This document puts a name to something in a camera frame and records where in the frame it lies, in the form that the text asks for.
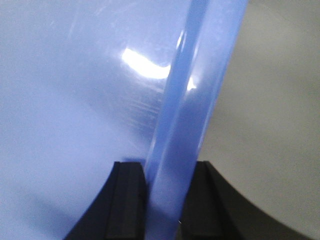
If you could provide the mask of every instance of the transparent blue plastic sheet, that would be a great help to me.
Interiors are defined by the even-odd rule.
[[[146,239],[171,239],[245,5],[2,2],[0,239],[62,239],[139,159]]]

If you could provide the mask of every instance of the curved plastic sheet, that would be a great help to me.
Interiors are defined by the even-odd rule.
[[[146,239],[171,239],[245,5],[0,3],[0,239],[62,239],[141,159]]]

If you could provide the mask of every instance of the gray background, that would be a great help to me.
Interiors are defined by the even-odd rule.
[[[320,239],[320,1],[252,0],[199,160]]]

